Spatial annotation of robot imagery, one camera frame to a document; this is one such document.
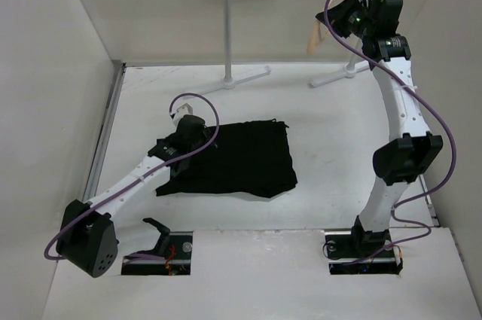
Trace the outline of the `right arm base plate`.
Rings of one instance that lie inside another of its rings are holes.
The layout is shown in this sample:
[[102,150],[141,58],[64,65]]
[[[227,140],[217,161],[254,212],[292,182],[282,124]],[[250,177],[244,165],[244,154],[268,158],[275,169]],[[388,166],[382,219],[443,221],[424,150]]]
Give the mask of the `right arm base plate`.
[[404,261],[397,259],[388,230],[364,239],[354,230],[325,231],[323,255],[331,275],[399,275]]

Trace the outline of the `black trousers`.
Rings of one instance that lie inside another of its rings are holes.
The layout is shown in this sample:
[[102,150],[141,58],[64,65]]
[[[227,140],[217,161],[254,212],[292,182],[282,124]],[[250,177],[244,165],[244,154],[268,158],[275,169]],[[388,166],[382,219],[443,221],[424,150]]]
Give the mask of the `black trousers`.
[[221,125],[215,142],[188,159],[187,169],[156,189],[169,194],[248,193],[272,199],[297,185],[285,122]]

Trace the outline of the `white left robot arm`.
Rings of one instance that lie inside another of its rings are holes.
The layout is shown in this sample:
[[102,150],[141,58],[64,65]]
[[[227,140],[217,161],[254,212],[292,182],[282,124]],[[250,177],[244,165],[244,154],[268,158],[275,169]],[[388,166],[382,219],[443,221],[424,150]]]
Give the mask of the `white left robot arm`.
[[179,134],[158,139],[141,162],[117,184],[85,203],[70,202],[53,239],[58,258],[93,278],[106,273],[121,247],[116,234],[119,214],[186,169],[189,160],[211,146],[214,138],[215,135],[202,133],[197,139]]

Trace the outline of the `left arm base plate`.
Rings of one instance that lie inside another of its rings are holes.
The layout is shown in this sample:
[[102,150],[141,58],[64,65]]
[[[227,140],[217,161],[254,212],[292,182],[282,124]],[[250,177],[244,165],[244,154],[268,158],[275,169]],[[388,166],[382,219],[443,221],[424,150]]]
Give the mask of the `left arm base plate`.
[[151,250],[125,256],[122,276],[189,276],[193,251],[193,232],[161,235]]

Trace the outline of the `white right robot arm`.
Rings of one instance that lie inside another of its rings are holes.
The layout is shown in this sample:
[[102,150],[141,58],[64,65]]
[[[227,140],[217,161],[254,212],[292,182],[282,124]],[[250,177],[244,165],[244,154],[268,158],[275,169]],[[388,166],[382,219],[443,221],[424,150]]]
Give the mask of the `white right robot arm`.
[[442,137],[431,133],[412,95],[410,47],[396,32],[402,6],[403,0],[343,0],[316,15],[341,38],[361,39],[389,123],[389,140],[373,155],[376,179],[366,206],[349,236],[327,239],[336,258],[366,258],[386,244],[395,204],[443,148]]

